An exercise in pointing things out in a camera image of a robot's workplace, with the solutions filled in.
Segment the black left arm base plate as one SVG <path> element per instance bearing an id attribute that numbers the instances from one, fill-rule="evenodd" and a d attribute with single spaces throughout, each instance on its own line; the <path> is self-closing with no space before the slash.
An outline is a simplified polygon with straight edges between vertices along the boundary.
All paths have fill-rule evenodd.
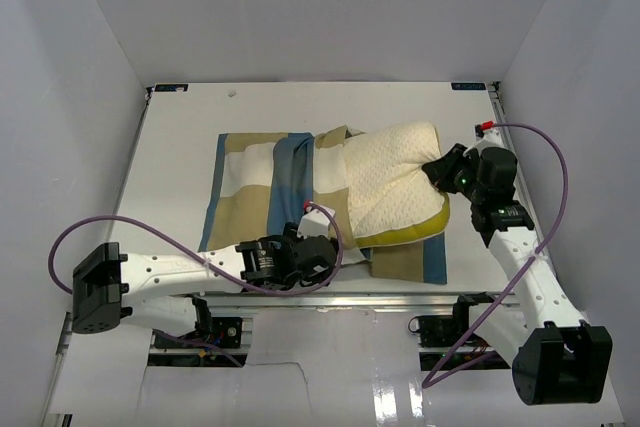
<path id="1" fill-rule="evenodd" d="M 195 342 L 206 342 L 222 348 L 229 354 L 245 354 L 249 348 L 250 331 L 242 317 L 222 316 L 213 318 L 213 333 L 206 337 L 189 334 L 188 338 Z M 210 349 L 180 344 L 164 337 L 152 337 L 150 353 L 159 355 L 191 355 L 198 357 L 201 352 L 215 355 Z"/>

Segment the blue beige white checked pillowcase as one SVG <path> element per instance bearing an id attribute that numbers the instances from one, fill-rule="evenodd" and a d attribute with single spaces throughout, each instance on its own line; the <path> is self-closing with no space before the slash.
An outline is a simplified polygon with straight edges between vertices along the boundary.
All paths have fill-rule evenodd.
<path id="1" fill-rule="evenodd" d="M 335 211 L 346 265 L 366 262 L 376 278 L 444 285 L 444 232 L 424 241 L 361 248 L 349 223 L 345 141 L 364 132 L 224 133 L 219 136 L 209 205 L 198 249 L 217 250 L 280 234 L 313 201 Z"/>

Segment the white pillow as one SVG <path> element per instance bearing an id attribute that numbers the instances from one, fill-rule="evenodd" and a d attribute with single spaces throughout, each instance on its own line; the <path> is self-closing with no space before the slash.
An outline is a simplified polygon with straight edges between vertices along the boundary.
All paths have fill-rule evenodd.
<path id="1" fill-rule="evenodd" d="M 449 199 L 423 166 L 442 157 L 429 122 L 392 125 L 345 141 L 344 160 L 351 231 L 361 248 L 390 247 L 442 234 Z"/>

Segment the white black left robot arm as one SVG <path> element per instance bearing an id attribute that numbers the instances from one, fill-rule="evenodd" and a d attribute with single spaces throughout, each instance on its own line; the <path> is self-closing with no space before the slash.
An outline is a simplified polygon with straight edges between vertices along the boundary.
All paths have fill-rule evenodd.
<path id="1" fill-rule="evenodd" d="M 325 284 L 341 260 L 339 240 L 302 236 L 293 224 L 280 235 L 192 254 L 123 253 L 106 242 L 73 271 L 72 331 L 98 334 L 126 323 L 199 346 L 214 329 L 205 294 L 295 295 Z"/>

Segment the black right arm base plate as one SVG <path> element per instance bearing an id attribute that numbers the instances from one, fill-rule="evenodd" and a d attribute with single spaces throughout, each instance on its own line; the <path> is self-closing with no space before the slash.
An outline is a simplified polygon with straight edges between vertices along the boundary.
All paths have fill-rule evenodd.
<path id="1" fill-rule="evenodd" d="M 427 350 L 449 348 L 467 330 L 466 322 L 449 315 L 415 316 L 408 322 L 408 330 L 419 337 L 419 345 Z M 497 353 L 511 361 L 526 340 L 526 329 L 508 314 L 492 314 L 465 340 L 460 347 L 465 360 Z"/>

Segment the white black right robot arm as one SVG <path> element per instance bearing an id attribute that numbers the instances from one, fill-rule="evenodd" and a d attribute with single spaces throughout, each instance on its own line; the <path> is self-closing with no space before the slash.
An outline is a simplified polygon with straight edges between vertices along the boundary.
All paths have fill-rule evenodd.
<path id="1" fill-rule="evenodd" d="M 504 295 L 463 295 L 453 306 L 453 337 L 466 346 L 488 343 L 510 366 L 526 405 L 599 402 L 612 338 L 573 306 L 538 252 L 534 222 L 516 198 L 516 156 L 490 143 L 457 144 L 422 169 L 438 191 L 469 201 L 474 230 L 505 272 L 507 291 L 524 316 L 518 320 L 505 309 Z"/>

